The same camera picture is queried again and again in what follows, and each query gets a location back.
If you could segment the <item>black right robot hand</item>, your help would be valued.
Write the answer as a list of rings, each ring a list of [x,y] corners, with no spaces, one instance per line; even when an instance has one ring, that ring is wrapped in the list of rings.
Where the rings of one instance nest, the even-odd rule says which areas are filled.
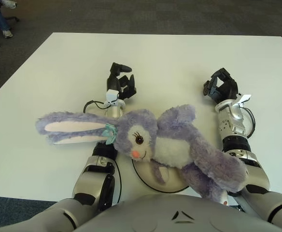
[[[236,81],[225,68],[217,70],[203,85],[203,95],[210,97],[216,104],[229,99],[235,100],[238,93]]]

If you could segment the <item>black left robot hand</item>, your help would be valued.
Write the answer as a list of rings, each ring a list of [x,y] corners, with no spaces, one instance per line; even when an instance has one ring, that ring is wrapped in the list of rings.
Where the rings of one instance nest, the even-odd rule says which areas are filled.
[[[115,62],[112,63],[110,75],[107,79],[107,90],[117,90],[119,92],[118,99],[129,99],[137,93],[133,74],[130,76],[130,78],[124,75],[118,79],[118,76],[121,73],[130,72],[132,72],[132,69],[130,67]]]

